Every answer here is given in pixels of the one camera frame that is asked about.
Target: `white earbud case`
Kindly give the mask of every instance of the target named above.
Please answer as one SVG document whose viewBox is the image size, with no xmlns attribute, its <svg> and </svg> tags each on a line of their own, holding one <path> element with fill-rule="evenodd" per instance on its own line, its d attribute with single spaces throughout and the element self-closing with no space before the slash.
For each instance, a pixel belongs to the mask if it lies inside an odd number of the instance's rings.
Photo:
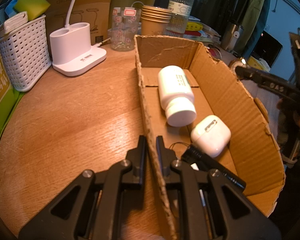
<svg viewBox="0 0 300 240">
<path fill-rule="evenodd" d="M 193 144 L 212 158 L 222 152 L 230 137 L 230 129 L 215 115 L 207 116 L 191 131 Z"/>
</svg>

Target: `plastic water bottle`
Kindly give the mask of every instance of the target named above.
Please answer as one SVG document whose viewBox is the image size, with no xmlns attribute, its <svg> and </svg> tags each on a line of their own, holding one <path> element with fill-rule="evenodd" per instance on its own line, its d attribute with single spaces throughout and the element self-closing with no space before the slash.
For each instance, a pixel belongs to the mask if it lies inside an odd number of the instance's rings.
<svg viewBox="0 0 300 240">
<path fill-rule="evenodd" d="M 167 27 L 167 35 L 183 37 L 194 0 L 169 0 L 168 9 L 172 17 Z"/>
</svg>

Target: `clear bottle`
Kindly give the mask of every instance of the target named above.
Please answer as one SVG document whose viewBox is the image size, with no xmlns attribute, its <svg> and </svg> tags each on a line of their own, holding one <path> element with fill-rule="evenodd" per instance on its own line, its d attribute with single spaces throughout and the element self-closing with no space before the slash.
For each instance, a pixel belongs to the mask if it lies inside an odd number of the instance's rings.
<svg viewBox="0 0 300 240">
<path fill-rule="evenodd" d="M 172 17 L 167 27 L 167 35 L 183 37 L 194 0 L 169 0 L 168 9 Z"/>
<path fill-rule="evenodd" d="M 160 104 L 173 127 L 191 124 L 197 117 L 194 95 L 182 68 L 167 66 L 158 74 Z"/>
</svg>

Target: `cardboard box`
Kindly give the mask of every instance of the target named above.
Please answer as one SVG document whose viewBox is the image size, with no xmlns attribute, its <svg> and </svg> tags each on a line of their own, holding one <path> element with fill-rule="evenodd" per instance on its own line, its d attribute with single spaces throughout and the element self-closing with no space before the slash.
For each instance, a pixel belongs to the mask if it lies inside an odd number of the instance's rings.
<svg viewBox="0 0 300 240">
<path fill-rule="evenodd" d="M 65 26 L 71 0 L 47 0 L 51 5 L 46 11 L 46 32 L 50 50 L 50 33 Z M 90 24 L 91 44 L 107 38 L 108 17 L 111 0 L 76 0 L 70 16 L 70 24 Z"/>
<path fill-rule="evenodd" d="M 202 43 L 167 36 L 136 36 L 135 50 L 145 134 L 159 192 L 158 214 L 164 214 L 166 221 L 160 223 L 163 236 L 176 239 L 177 225 L 160 171 L 155 139 L 162 135 L 166 147 L 179 141 L 189 144 L 192 128 L 209 114 L 220 117 L 232 133 L 218 161 L 245 180 L 244 194 L 269 216 L 284 186 L 285 173 L 264 106 L 254 100 L 224 62 L 211 57 Z M 184 69 L 195 96 L 197 118 L 187 127 L 170 127 L 160 107 L 157 75 L 168 65 Z M 175 145 L 173 149 L 180 157 L 185 147 Z"/>
</svg>

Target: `clear plastic cup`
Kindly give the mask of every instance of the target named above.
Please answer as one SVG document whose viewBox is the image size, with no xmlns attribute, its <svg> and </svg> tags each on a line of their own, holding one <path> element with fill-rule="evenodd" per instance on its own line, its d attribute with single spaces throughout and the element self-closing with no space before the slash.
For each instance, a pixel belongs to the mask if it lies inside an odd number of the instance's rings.
<svg viewBox="0 0 300 240">
<path fill-rule="evenodd" d="M 115 7 L 112 11 L 111 48 L 117 51 L 134 49 L 134 35 L 139 28 L 141 9 Z"/>
</svg>

